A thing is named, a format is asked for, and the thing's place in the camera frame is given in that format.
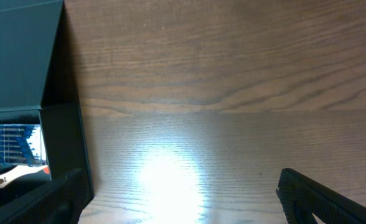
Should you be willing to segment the clear blue screwdriver set case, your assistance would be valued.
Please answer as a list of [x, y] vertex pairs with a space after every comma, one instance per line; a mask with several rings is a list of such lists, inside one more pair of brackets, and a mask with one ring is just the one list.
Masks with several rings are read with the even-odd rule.
[[39, 124], [0, 124], [0, 164], [38, 167], [47, 164]]

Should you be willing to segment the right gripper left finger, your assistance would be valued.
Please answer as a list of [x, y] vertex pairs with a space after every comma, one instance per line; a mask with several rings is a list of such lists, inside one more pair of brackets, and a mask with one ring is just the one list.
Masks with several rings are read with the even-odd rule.
[[83, 169], [61, 177], [0, 207], [0, 223], [78, 223], [90, 188]]

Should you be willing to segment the orange scraper wooden handle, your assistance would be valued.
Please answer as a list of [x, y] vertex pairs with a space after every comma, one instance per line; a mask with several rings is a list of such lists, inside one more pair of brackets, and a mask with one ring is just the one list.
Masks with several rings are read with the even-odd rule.
[[16, 166], [8, 172], [0, 174], [0, 189], [5, 188], [9, 184], [11, 184], [16, 179], [23, 177], [29, 174], [35, 174], [38, 172], [44, 172], [49, 175], [50, 170], [48, 165], [39, 166], [39, 167], [29, 167], [29, 166]]

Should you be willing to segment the dark green box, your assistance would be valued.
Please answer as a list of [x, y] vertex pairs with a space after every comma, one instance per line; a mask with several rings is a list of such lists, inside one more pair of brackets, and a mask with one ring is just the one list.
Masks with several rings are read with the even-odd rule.
[[39, 124], [50, 180], [81, 168], [94, 197], [63, 1], [0, 1], [0, 124]]

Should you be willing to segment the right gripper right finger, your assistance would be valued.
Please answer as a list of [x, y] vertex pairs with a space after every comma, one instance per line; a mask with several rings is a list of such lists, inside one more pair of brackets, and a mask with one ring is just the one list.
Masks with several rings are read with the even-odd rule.
[[276, 189], [288, 223], [366, 223], [366, 207], [285, 168]]

